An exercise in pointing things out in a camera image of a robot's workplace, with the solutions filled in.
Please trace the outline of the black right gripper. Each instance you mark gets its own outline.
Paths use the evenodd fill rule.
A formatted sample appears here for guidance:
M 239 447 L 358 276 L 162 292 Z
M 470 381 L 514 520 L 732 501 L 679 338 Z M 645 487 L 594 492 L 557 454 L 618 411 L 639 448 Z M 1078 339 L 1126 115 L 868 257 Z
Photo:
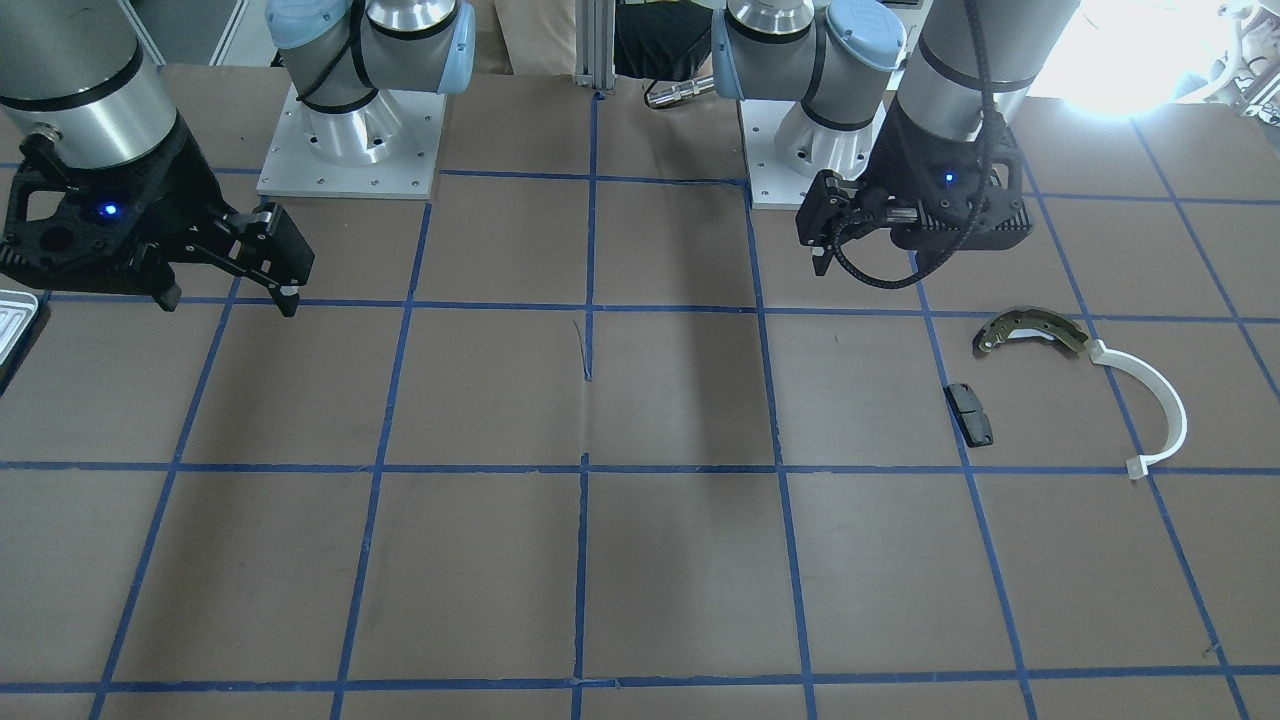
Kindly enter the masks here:
M 20 143 L 3 227 L 3 275 L 36 290 L 148 296 L 174 313 L 175 263 L 262 286 L 293 318 L 315 252 L 274 201 L 236 213 L 182 117 L 159 146 L 119 167 L 76 169 L 51 129 Z

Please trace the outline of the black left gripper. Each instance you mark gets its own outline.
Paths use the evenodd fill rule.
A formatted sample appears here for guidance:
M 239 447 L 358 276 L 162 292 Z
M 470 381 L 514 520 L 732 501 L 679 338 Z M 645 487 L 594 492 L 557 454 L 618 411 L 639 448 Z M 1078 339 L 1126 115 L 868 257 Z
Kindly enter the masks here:
M 961 234 L 986 182 L 986 200 L 963 249 L 1007 250 L 1033 231 L 1023 197 L 1023 154 L 1002 117 L 973 141 L 940 138 L 890 104 L 859 179 L 819 170 L 796 213 L 797 241 L 826 275 L 835 250 L 882 227 L 904 250 L 942 252 Z

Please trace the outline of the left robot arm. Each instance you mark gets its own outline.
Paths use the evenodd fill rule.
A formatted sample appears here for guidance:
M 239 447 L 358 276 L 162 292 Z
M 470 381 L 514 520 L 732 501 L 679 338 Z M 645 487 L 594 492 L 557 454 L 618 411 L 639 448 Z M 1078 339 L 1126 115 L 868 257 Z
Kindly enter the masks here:
M 716 91 L 791 102 L 780 146 L 810 176 L 796 211 L 814 274 L 881 290 L 1034 228 L 1010 120 L 1075 1 L 934 1 L 915 42 L 878 1 L 727 1 Z

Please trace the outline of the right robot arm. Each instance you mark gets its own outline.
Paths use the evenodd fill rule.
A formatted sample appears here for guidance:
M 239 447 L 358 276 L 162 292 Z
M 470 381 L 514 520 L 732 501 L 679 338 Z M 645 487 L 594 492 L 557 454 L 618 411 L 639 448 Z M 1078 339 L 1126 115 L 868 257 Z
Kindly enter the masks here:
M 462 94 L 476 19 L 466 1 L 270 1 L 285 110 L 324 174 L 419 158 L 398 94 Z M 35 290 L 140 296 L 173 310 L 174 265 L 262 286 L 293 316 L 315 255 L 278 202 L 236 210 L 116 1 L 5 1 L 3 111 L 22 160 L 3 274 Z

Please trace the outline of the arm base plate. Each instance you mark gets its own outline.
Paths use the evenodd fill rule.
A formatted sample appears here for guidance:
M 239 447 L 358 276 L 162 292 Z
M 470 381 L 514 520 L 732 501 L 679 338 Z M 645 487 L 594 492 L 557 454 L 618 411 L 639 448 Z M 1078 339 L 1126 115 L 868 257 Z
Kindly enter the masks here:
M 383 90 L 365 108 L 326 114 L 289 87 L 256 188 L 270 197 L 428 201 L 447 101 Z
M 881 102 L 869 126 L 845 132 L 818 126 L 799 102 L 746 100 L 739 110 L 751 205 L 790 211 L 801 206 L 819 170 L 859 178 L 887 117 Z

